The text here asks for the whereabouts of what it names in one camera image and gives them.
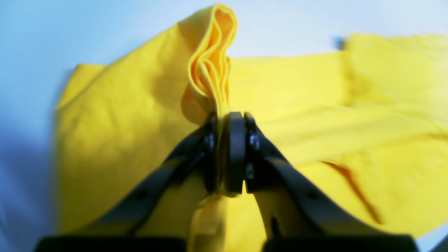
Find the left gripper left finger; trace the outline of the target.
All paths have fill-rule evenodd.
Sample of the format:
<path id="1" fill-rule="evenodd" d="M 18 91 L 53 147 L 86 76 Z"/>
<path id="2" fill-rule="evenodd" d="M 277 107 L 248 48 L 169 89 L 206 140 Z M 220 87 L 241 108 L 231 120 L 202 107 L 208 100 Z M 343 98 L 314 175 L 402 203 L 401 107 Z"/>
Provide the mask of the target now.
<path id="1" fill-rule="evenodd" d="M 193 215 L 215 191 L 217 115 L 174 147 L 163 163 L 104 215 L 37 252 L 187 252 Z"/>

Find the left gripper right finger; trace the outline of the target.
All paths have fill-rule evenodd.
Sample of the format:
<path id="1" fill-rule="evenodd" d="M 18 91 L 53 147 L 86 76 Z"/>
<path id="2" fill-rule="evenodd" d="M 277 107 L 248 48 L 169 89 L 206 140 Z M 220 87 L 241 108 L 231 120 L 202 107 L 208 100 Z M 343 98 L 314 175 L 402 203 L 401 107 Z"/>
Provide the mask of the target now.
<path id="1" fill-rule="evenodd" d="M 249 114 L 226 117 L 226 190 L 246 186 L 267 235 L 264 252 L 417 252 L 412 237 L 373 228 L 298 172 Z"/>

